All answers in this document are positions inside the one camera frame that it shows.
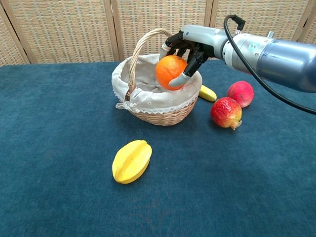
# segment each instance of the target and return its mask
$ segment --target wicker basket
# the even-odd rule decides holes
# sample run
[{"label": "wicker basket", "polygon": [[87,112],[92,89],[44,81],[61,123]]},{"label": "wicker basket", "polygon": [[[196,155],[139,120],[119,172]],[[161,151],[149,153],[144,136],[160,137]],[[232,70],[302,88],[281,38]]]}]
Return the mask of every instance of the wicker basket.
[{"label": "wicker basket", "polygon": [[[133,55],[121,62],[113,71],[112,85],[115,95],[120,100],[116,108],[127,109],[139,119],[151,124],[169,126],[181,122],[191,112],[198,99],[202,77],[199,72],[196,72],[181,89],[176,91],[164,90],[157,83],[154,76],[159,54],[139,55],[146,41],[158,34],[164,34],[167,37],[171,36],[167,30],[161,28],[145,34],[136,44]],[[154,90],[159,91],[158,94],[141,88],[143,81],[141,81],[140,77],[144,77],[142,68],[146,67],[150,68],[147,73],[150,73],[151,77],[147,86],[150,87],[152,85]],[[155,103],[157,107],[153,107],[150,100],[153,100],[153,104]]]}]

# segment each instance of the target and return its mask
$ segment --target blue table surface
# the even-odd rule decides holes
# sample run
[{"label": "blue table surface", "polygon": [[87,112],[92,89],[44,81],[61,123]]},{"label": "blue table surface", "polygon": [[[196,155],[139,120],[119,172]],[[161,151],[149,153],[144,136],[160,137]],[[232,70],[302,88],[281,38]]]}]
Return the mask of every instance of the blue table surface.
[{"label": "blue table surface", "polygon": [[[316,236],[315,116],[212,60],[199,72],[219,98],[254,88],[242,125],[216,126],[201,98],[181,123],[152,125],[115,108],[118,63],[0,68],[1,237]],[[316,109],[316,94],[269,85]],[[114,156],[136,139],[150,164],[119,184]]]}]

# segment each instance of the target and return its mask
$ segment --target pomegranate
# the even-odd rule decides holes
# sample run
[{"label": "pomegranate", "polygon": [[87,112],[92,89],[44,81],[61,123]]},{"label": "pomegranate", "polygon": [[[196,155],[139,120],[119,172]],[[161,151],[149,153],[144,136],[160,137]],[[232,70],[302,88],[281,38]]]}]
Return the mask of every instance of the pomegranate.
[{"label": "pomegranate", "polygon": [[248,82],[240,80],[229,87],[227,96],[236,100],[242,108],[245,108],[252,102],[253,88]]},{"label": "pomegranate", "polygon": [[241,125],[241,114],[241,106],[230,97],[218,99],[211,109],[211,118],[216,125],[230,127],[233,130]]}]

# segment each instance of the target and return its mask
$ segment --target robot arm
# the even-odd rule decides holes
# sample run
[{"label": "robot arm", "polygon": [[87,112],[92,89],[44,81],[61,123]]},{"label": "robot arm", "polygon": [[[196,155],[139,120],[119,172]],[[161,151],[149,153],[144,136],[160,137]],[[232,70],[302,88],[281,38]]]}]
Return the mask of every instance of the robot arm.
[{"label": "robot arm", "polygon": [[[298,91],[316,92],[316,45],[244,34],[240,30],[233,40],[261,78]],[[227,66],[250,74],[224,30],[185,25],[166,40],[159,59],[173,55],[177,49],[180,57],[190,51],[188,65],[170,86],[187,82],[208,58],[223,60]]]}]

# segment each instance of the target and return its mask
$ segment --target orange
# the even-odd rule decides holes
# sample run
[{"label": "orange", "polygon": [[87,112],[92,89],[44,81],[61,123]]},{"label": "orange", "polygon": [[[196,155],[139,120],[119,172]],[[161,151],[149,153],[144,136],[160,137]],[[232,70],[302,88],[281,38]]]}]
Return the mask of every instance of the orange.
[{"label": "orange", "polygon": [[169,82],[183,73],[187,62],[176,55],[168,55],[163,57],[156,65],[156,79],[159,84],[167,90],[178,90],[184,86],[169,86]]}]

